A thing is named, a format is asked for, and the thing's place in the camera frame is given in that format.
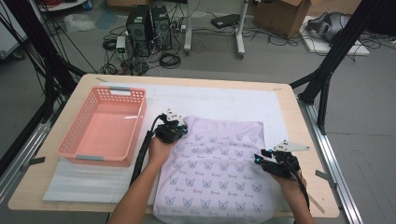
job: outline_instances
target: human arm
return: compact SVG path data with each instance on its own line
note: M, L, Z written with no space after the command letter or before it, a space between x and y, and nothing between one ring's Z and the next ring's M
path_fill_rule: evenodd
M288 203L291 212L294 215L297 224L311 224L315 223L309 212L308 206L306 205L305 196L301 191L300 185L297 181L283 178L277 175L271 175L274 180L279 184L283 197ZM306 186L305 179L301 176L301 179Z
M108 224L142 223L146 214L155 177L166 162L171 148L176 144L165 144L154 137L148 147L148 164L113 211Z

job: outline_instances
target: computer tower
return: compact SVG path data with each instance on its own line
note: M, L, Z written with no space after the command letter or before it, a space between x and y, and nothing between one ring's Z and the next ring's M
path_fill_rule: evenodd
M157 49L171 49L172 39L170 21L165 6L151 8L152 23L154 25L154 37Z
M149 6L133 5L126 21L134 56L150 55L149 44L153 39Z

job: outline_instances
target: basket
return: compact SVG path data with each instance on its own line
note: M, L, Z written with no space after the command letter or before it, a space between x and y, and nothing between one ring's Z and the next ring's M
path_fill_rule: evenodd
M91 88L58 155L73 163L130 166L146 108L143 89Z

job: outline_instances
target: forearm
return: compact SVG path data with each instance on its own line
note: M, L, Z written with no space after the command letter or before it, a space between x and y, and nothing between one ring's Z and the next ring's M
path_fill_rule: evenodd
M161 167L148 165L129 187L114 210L108 224L142 223L152 186Z
M308 206L306 205L305 197L300 190L289 191L287 189L282 189L282 192L297 224L315 223L315 220L312 218Z

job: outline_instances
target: wooden table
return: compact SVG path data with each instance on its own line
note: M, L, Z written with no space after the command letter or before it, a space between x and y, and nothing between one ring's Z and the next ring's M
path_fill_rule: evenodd
M46 157L46 161L44 163L32 165L29 168L8 202L10 209L94 212L112 212L114 210L116 206L114 203L55 203L44 202L42 200L59 160L59 157L56 155L56 148L62 141L63 136L66 134L68 127L76 116L90 88L104 81L167 86L273 91L279 102L290 141L298 142L310 147L307 151L294 152L293 154L298 157L302 170L304 171L304 177L308 183L307 191L310 195L311 213L313 217L339 216L339 209L329 183L315 175L316 170L323 172L323 168L300 111L300 107L298 106L295 95L289 85L241 81L106 75L86 75L78 83L76 90L73 92L67 105L62 111L62 114L52 127L46 141L36 155L37 158ZM152 205L148 205L147 212L152 212ZM276 217L290 216L291 212L276 211Z

